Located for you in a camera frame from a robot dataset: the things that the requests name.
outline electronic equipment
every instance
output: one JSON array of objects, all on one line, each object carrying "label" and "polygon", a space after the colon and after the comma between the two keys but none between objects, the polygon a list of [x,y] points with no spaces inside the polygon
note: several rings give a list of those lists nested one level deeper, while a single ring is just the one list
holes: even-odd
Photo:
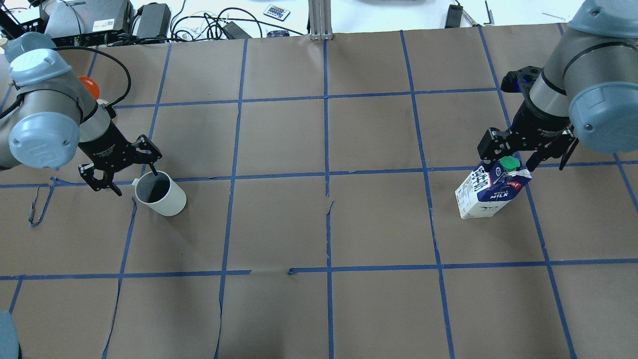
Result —
[{"label": "electronic equipment", "polygon": [[129,0],[81,0],[56,5],[45,34],[58,46],[95,46],[130,33],[135,11]]}]

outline power adapter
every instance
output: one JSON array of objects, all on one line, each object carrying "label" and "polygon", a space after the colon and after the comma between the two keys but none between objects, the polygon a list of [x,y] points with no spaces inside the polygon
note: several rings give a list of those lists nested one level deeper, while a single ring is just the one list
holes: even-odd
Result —
[{"label": "power adapter", "polygon": [[463,17],[463,7],[461,5],[450,5],[447,9],[445,28],[461,27],[461,17]]},{"label": "power adapter", "polygon": [[242,29],[232,21],[222,27],[221,30],[224,32],[224,34],[226,34],[226,37],[229,40],[252,38],[247,32],[244,31],[244,29]]},{"label": "power adapter", "polygon": [[135,31],[138,38],[167,37],[170,9],[166,4],[147,4],[141,8],[139,24]]}]

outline blue tape grid line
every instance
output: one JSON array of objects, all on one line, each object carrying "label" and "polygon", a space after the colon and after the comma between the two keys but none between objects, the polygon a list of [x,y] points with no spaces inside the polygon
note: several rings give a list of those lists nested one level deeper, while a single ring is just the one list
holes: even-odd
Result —
[{"label": "blue tape grid line", "polygon": [[13,309],[15,308],[15,302],[18,301],[18,294],[20,293],[20,288],[22,287],[22,279],[18,279],[18,284],[15,286],[15,291],[13,292],[13,298],[11,299],[11,306],[9,307],[9,313],[13,313]]},{"label": "blue tape grid line", "polygon": [[332,233],[330,229],[330,213],[332,212],[332,205],[334,201],[330,202],[330,208],[328,213],[325,214],[325,251],[326,258],[326,278],[327,278],[327,296],[328,296],[328,357],[334,359],[334,325],[332,317]]},{"label": "blue tape grid line", "polygon": [[[638,165],[638,161],[620,161],[622,165]],[[617,165],[616,162],[574,162],[567,164],[566,167],[591,167],[591,166],[610,166]],[[558,167],[558,164],[540,164],[539,168]],[[450,167],[428,167],[427,172],[445,172],[445,171],[471,171],[474,166],[450,166]],[[331,171],[330,176],[355,176],[360,174],[389,174],[389,173],[414,173],[422,172],[422,168],[405,168],[405,169],[372,169],[359,171]],[[217,177],[183,177],[174,178],[175,182],[201,182],[201,181],[229,181],[235,180],[260,180],[264,178],[291,178],[291,177],[324,177],[325,172],[298,172],[298,173],[272,173],[272,174],[247,174],[241,176],[217,176]],[[130,185],[131,181],[116,181],[116,185]],[[63,179],[56,179],[57,187],[81,187],[86,186],[84,182],[68,182]],[[49,186],[47,183],[20,183],[14,185],[0,185],[2,188],[35,188]]]},{"label": "blue tape grid line", "polygon": [[[205,271],[166,271],[150,273],[90,273],[90,274],[46,274],[46,275],[3,275],[0,280],[60,280],[60,279],[123,279],[128,278],[176,278],[176,277],[214,277],[222,275],[221,270]],[[227,270],[226,275],[250,275],[250,270]]]},{"label": "blue tape grid line", "polygon": [[91,74],[93,73],[93,67],[95,66],[95,60],[97,60],[97,58],[98,53],[93,52],[93,58],[91,59],[91,64],[89,65],[89,71],[86,73],[86,77],[91,77]]},{"label": "blue tape grid line", "polygon": [[[565,261],[551,261],[552,266],[591,266],[606,264],[638,264],[638,258],[608,258],[608,259],[569,259]],[[495,262],[495,263],[443,263],[443,264],[399,264],[385,266],[340,266],[331,267],[331,271],[387,271],[387,270],[444,270],[470,268],[516,268],[545,266],[545,261],[532,262]],[[327,267],[290,268],[289,275],[297,273],[324,273]],[[159,273],[124,273],[123,279],[128,278],[175,278],[175,277],[214,277],[221,276],[221,270],[211,271],[171,271]],[[250,275],[250,270],[227,270],[226,275]],[[49,275],[3,275],[4,280],[61,280],[61,279],[118,279],[119,273],[90,273],[90,274],[49,274]]]},{"label": "blue tape grid line", "polygon": [[[166,51],[166,60],[164,61],[164,69],[162,69],[162,73],[161,73],[161,80],[159,81],[159,89],[158,89],[158,97],[155,100],[155,104],[153,105],[154,110],[153,110],[153,118],[151,120],[151,129],[149,130],[149,140],[152,140],[153,138],[153,133],[155,132],[155,122],[157,121],[158,118],[158,112],[159,112],[159,106],[160,106],[160,101],[161,101],[161,94],[164,91],[164,82],[166,81],[166,72],[168,71],[168,63],[170,61],[170,52],[173,49],[173,44],[172,43],[168,43],[168,49]],[[146,165],[142,165],[142,170],[140,173],[140,176],[144,175],[144,172],[146,172]]]},{"label": "blue tape grid line", "polygon": [[632,202],[634,203],[634,208],[636,212],[638,212],[638,201],[636,201],[636,196],[634,194],[634,190],[632,188],[631,183],[629,183],[629,179],[627,178],[627,174],[625,173],[625,169],[623,168],[623,164],[620,161],[620,158],[617,154],[614,153],[614,159],[616,160],[616,165],[620,170],[620,175],[623,177],[623,181],[625,181],[625,186],[627,186],[627,191],[629,191],[629,197],[631,197]]},{"label": "blue tape grid line", "polygon": [[9,94],[11,93],[12,90],[13,90],[13,86],[9,86],[9,88],[6,89],[6,93],[4,94],[4,98],[2,100],[2,105],[0,105],[0,110],[4,110],[4,106],[6,105],[7,100],[9,100]]},{"label": "blue tape grid line", "polygon": [[[505,117],[505,122],[507,126],[510,127],[512,123],[510,122],[509,115],[507,114],[507,107],[505,106],[505,101],[503,99],[503,93],[499,88],[498,78],[496,76],[496,70],[494,69],[494,63],[492,62],[492,57],[489,53],[489,48],[487,46],[487,42],[485,39],[485,35],[483,33],[483,29],[478,27],[478,33],[480,35],[481,42],[483,43],[483,49],[485,50],[485,54],[487,56],[487,62],[489,63],[489,69],[492,72],[492,78],[494,80],[494,85],[497,87],[496,93],[498,94],[498,99],[501,102],[501,108],[503,109],[503,115]],[[560,299],[560,294],[558,292],[558,286],[556,285],[556,279],[554,278],[554,270],[552,269],[552,264],[549,260],[549,253],[547,252],[547,248],[545,247],[545,238],[543,236],[543,231],[540,226],[540,222],[538,220],[538,213],[536,211],[536,206],[534,205],[534,198],[531,194],[530,187],[525,187],[525,191],[527,192],[527,197],[530,202],[531,213],[534,218],[534,223],[536,225],[536,230],[538,233],[538,240],[540,242],[540,247],[543,251],[543,257],[545,259],[545,264],[547,266],[547,274],[549,276],[549,281],[551,283],[552,291],[554,292],[554,299],[556,300],[556,306],[558,308],[558,315],[560,317],[561,324],[563,326],[563,332],[565,334],[565,340],[567,342],[567,347],[569,348],[569,353],[572,358],[576,358],[576,352],[574,350],[574,344],[572,342],[572,336],[569,332],[569,327],[567,325],[567,320],[565,319],[565,312],[563,311],[563,304]]]},{"label": "blue tape grid line", "polygon": [[325,196],[330,197],[330,156],[328,127],[328,41],[323,41],[323,142],[325,163]]},{"label": "blue tape grid line", "polygon": [[111,329],[108,333],[107,343],[104,345],[104,350],[102,351],[102,359],[106,359],[108,355],[108,347],[111,343],[111,336],[113,335],[113,329],[115,328],[115,317],[117,315],[117,306],[119,304],[119,296],[122,291],[122,280],[124,275],[124,269],[126,267],[126,259],[128,258],[128,249],[131,245],[131,237],[133,236],[133,226],[135,225],[135,214],[137,213],[137,203],[134,198],[131,198],[131,202],[133,203],[133,208],[131,210],[131,222],[128,225],[128,231],[126,233],[126,242],[124,242],[124,252],[122,254],[122,261],[120,264],[120,271],[117,278],[117,295],[115,296],[115,309],[113,311],[113,317],[111,319]]},{"label": "blue tape grid line", "polygon": [[[327,89],[327,76],[324,81],[324,88]],[[277,101],[301,101],[301,100],[317,100],[331,98],[357,98],[357,97],[379,97],[379,96],[405,96],[415,93],[416,95],[428,95],[434,93],[464,93],[464,92],[485,92],[496,91],[496,88],[470,88],[470,89],[438,89],[438,90],[422,90],[422,91],[399,91],[399,92],[381,92],[381,93],[352,93],[341,95],[330,95],[327,90],[323,96],[296,96],[296,97],[272,97],[272,98],[248,98],[242,99],[242,102],[277,102]],[[167,102],[167,103],[143,103],[139,105],[116,105],[116,109],[139,109],[145,107],[173,107],[173,106],[194,106],[194,105],[217,105],[220,103],[237,103],[238,100],[211,100],[211,101],[193,101],[193,102]]]},{"label": "blue tape grid line", "polygon": [[[571,259],[567,261],[551,261],[552,266],[587,266],[601,264],[638,264],[638,258],[617,258],[617,259]],[[496,262],[496,263],[448,263],[448,264],[400,264],[385,266],[341,266],[332,267],[335,271],[388,271],[388,270],[450,270],[450,269],[472,269],[472,268],[518,268],[518,267],[539,267],[546,266],[545,261],[533,262]],[[297,273],[323,273],[326,267],[310,268],[290,268],[288,274]]]},{"label": "blue tape grid line", "polygon": [[[325,163],[325,196],[330,197],[330,152],[329,152],[329,112],[328,112],[328,40],[323,41],[323,141]],[[334,359],[334,321],[332,316],[332,233],[330,231],[330,213],[334,201],[330,202],[328,213],[325,214],[325,242],[326,242],[326,294],[328,303],[328,357]]]},{"label": "blue tape grid line", "polygon": [[[403,34],[403,30],[399,32],[401,35],[401,44],[403,46],[403,56],[405,57],[405,65],[408,71],[408,80],[410,81],[410,96],[412,98],[412,111],[414,112],[414,124],[417,131],[417,140],[419,143],[419,155],[421,157],[421,166],[423,166],[423,179],[425,182],[425,190],[427,197],[427,210],[429,213],[429,224],[430,229],[432,230],[432,242],[434,247],[434,256],[436,258],[436,265],[441,265],[441,254],[438,250],[438,245],[436,244],[436,231],[434,230],[434,218],[433,214],[433,205],[432,205],[432,196],[430,193],[430,183],[429,183],[429,175],[427,170],[427,162],[426,156],[423,151],[423,139],[421,136],[421,126],[419,123],[419,110],[417,107],[417,97],[414,91],[414,81],[412,77],[412,68],[410,67],[410,56],[408,54],[408,47],[405,42],[405,35]],[[452,328],[450,325],[450,314],[447,306],[447,294],[445,292],[445,280],[443,279],[443,268],[438,269],[439,274],[439,288],[441,291],[441,304],[443,309],[443,320],[445,322],[445,334],[447,336],[447,345],[450,353],[450,359],[454,359],[454,342],[452,341]]]},{"label": "blue tape grid line", "polygon": [[241,62],[241,76],[239,79],[239,99],[237,101],[237,124],[235,126],[235,149],[233,152],[232,177],[230,179],[230,195],[228,196],[228,213],[226,214],[226,234],[224,236],[224,256],[221,263],[221,280],[219,282],[219,313],[220,326],[217,348],[215,349],[215,359],[219,358],[219,342],[221,341],[221,313],[224,308],[224,290],[226,286],[226,269],[228,268],[228,248],[230,246],[230,228],[233,214],[233,201],[235,197],[235,177],[237,176],[237,154],[239,152],[239,130],[241,129],[241,111],[244,97],[244,78],[246,76],[246,54],[248,53],[248,39],[244,40],[244,52]]}]

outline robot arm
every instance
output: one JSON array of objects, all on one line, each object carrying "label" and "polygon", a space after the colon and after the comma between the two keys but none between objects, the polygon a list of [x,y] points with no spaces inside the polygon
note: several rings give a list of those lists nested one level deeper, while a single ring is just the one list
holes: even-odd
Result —
[{"label": "robot arm", "polygon": [[562,169],[579,141],[602,153],[638,149],[638,1],[586,0],[568,26],[543,69],[503,79],[524,102],[510,128],[483,136],[485,163],[535,151],[529,170],[561,156]]},{"label": "robot arm", "polygon": [[[112,108],[96,102],[56,51],[27,51],[9,71],[18,95],[0,119],[0,170],[60,167],[79,147],[93,161],[78,168],[80,175],[95,191],[111,188],[122,195],[114,175],[132,164],[148,164],[156,173],[159,149],[145,135],[126,140],[112,121]],[[102,179],[95,170],[103,171]]]}]

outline black device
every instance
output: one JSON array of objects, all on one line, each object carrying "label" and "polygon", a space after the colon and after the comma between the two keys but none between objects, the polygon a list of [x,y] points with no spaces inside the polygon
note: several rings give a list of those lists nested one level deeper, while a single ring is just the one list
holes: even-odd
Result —
[{"label": "black device", "polygon": [[226,37],[229,40],[252,38],[247,32],[244,31],[244,29],[242,29],[232,21],[224,25],[221,30],[224,32],[224,34],[226,34]]},{"label": "black device", "polygon": [[40,7],[30,8],[21,12],[14,13],[13,16],[24,31],[36,31],[43,33],[48,22],[48,14]]},{"label": "black device", "polygon": [[463,17],[463,7],[461,5],[450,5],[447,9],[447,18],[445,19],[445,28],[461,27],[461,18]]},{"label": "black device", "polygon": [[133,15],[129,0],[67,1],[53,9],[45,34],[58,46],[102,45],[130,33]]},{"label": "black device", "polygon": [[168,23],[170,22],[170,9],[166,4],[147,4],[142,7],[142,13],[137,20],[135,36],[138,38],[167,37]]}]

